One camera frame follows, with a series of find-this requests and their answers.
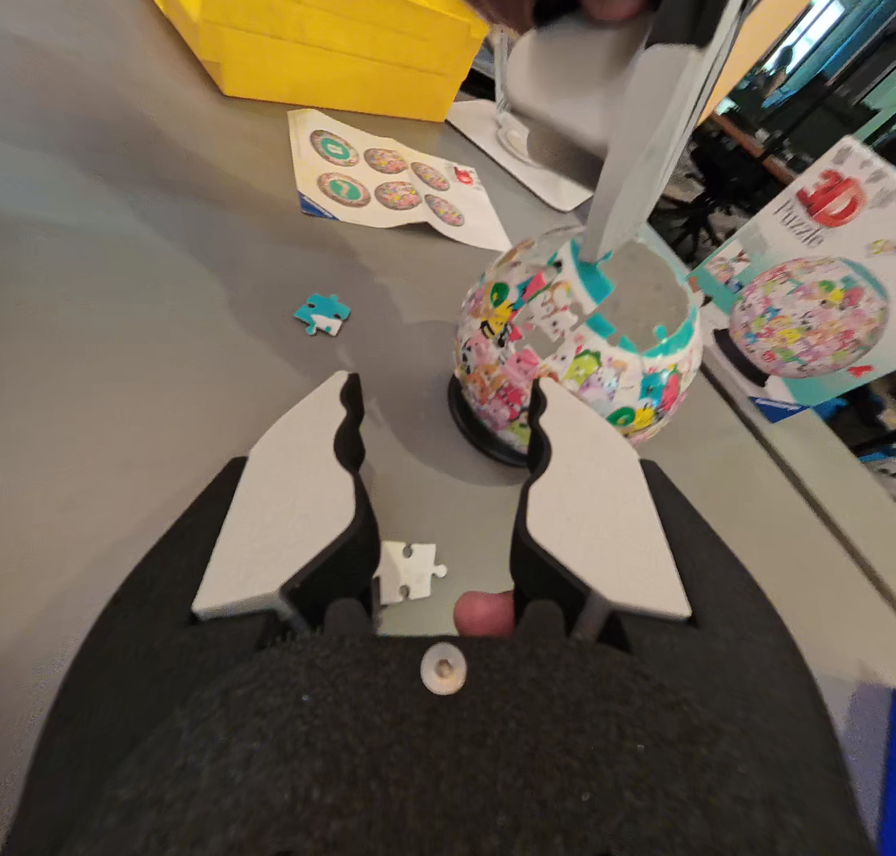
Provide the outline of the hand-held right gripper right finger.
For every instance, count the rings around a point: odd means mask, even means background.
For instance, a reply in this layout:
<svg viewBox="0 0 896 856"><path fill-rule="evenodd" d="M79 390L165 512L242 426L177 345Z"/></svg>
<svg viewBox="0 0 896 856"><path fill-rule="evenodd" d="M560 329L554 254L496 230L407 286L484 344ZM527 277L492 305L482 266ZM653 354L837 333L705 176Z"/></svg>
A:
<svg viewBox="0 0 896 856"><path fill-rule="evenodd" d="M615 613L686 622L693 609L641 461L558 382L532 387L529 476L511 535L515 618L553 604L573 638Z"/></svg>

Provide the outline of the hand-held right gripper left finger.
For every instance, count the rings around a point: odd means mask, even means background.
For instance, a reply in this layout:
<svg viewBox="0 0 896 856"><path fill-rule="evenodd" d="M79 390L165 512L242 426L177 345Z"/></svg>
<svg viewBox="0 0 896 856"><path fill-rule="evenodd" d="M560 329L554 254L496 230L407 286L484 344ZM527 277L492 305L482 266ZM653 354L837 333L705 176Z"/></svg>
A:
<svg viewBox="0 0 896 856"><path fill-rule="evenodd" d="M364 487L360 376L339 370L249 451L192 603L209 621L272 612L320 626L330 604L370 600L380 535Z"/></svg>

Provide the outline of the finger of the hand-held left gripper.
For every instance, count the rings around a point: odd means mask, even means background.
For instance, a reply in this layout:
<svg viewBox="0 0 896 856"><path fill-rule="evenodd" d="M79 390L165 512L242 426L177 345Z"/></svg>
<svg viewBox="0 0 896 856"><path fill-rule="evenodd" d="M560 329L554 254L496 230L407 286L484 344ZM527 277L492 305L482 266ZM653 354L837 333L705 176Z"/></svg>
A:
<svg viewBox="0 0 896 856"><path fill-rule="evenodd" d="M749 0L660 0L653 21L648 26L644 44L633 57L631 71L623 86L621 97L616 108L616 115L621 104L625 86L633 74L634 64L637 62L637 59L642 52L648 47L654 44L690 44L705 50L706 80L701 89L700 97L697 99L696 108L693 111L691 120L686 123L685 134L681 145L674 149L670 174L686 145L693 129L693 124L699 117L700 112L707 105L715 82L721 74L722 67L724 66L724 62L734 43L735 35L741 24L745 6L748 1ZM659 193L658 198L665 187L666 184Z"/></svg>
<svg viewBox="0 0 896 856"><path fill-rule="evenodd" d="M597 262L647 220L705 83L705 57L695 45L654 44L637 59L591 203L581 261Z"/></svg>

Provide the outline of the white-backed puzzle piece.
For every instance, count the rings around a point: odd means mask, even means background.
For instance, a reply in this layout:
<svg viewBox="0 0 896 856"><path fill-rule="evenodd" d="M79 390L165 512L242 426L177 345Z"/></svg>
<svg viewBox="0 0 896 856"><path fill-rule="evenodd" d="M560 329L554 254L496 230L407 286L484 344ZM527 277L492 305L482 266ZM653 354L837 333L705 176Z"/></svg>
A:
<svg viewBox="0 0 896 856"><path fill-rule="evenodd" d="M391 606L430 597L433 579L447 574L446 566L437 562L436 553L435 544L382 541L374 576L378 603Z"/></svg>

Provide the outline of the colourful puzzle ball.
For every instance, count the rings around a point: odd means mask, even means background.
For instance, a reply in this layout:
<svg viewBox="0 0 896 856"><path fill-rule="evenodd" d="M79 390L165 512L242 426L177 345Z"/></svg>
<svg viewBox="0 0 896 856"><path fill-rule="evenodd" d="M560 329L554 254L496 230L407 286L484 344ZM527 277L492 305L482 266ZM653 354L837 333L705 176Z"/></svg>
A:
<svg viewBox="0 0 896 856"><path fill-rule="evenodd" d="M597 262L583 226L501 254L467 293L448 401L479 451L523 466L532 387L550 378L633 445L668 425L700 369L697 297L680 260L646 228Z"/></svg>

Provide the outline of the teal puzzle piece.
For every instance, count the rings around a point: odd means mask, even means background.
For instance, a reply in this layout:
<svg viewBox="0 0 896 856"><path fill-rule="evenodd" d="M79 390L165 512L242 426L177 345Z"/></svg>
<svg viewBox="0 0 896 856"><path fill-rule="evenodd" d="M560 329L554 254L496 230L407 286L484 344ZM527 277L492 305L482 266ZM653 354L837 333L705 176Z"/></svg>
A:
<svg viewBox="0 0 896 856"><path fill-rule="evenodd" d="M308 335L318 334L335 337L350 318L351 308L336 294L313 293L293 313L293 318L302 323Z"/></svg>

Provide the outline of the teal puzzle box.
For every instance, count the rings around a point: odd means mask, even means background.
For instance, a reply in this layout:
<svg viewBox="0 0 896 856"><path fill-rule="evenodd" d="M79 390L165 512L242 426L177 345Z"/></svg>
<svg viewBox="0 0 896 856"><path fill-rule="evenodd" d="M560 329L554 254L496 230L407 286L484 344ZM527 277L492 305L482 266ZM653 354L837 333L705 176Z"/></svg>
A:
<svg viewBox="0 0 896 856"><path fill-rule="evenodd" d="M775 424L895 367L895 171L841 138L692 272L704 346Z"/></svg>

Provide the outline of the person's right hand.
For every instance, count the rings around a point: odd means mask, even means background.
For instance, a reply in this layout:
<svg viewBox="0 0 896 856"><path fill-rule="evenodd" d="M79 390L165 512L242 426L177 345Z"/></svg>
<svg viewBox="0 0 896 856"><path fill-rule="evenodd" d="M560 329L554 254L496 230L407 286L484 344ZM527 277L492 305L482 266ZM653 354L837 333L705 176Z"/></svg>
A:
<svg viewBox="0 0 896 856"><path fill-rule="evenodd" d="M454 626L462 637L511 638L515 628L513 593L463 593L454 605Z"/></svg>

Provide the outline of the clear plastic packaging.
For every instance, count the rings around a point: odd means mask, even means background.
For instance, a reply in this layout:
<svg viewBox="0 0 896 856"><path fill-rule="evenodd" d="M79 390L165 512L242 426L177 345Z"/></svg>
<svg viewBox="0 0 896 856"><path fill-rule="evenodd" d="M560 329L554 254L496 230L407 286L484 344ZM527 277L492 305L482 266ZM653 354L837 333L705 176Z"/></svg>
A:
<svg viewBox="0 0 896 856"><path fill-rule="evenodd" d="M503 24L494 24L489 41L494 58L497 137L511 156L528 167L551 166L551 135L544 123L511 107L507 93L508 62L518 35Z"/></svg>

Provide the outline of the paper instruction sheet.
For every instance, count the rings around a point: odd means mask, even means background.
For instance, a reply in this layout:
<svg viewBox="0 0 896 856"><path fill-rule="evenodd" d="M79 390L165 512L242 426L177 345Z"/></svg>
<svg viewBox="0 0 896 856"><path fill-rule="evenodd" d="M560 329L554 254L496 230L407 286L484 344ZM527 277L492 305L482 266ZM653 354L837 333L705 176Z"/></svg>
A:
<svg viewBox="0 0 896 856"><path fill-rule="evenodd" d="M287 125L305 215L376 229L422 223L460 244L509 249L474 167L368 134L314 109L290 111Z"/></svg>

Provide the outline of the yellow plastic bin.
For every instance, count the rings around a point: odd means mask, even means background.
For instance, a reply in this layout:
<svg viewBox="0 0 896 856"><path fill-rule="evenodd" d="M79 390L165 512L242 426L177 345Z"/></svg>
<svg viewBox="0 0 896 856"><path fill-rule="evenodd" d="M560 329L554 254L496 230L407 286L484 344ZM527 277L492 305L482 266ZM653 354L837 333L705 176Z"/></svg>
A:
<svg viewBox="0 0 896 856"><path fill-rule="evenodd" d="M227 97L442 123L487 35L463 0L153 0Z"/></svg>

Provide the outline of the blue plastic bin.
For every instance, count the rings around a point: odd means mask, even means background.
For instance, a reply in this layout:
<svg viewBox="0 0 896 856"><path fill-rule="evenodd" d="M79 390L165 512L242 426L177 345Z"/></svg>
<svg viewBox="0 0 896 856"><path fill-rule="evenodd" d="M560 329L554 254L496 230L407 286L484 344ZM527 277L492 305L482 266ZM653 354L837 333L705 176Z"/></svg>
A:
<svg viewBox="0 0 896 856"><path fill-rule="evenodd" d="M895 692L860 682L848 709L849 766L859 815L878 854L895 853Z"/></svg>

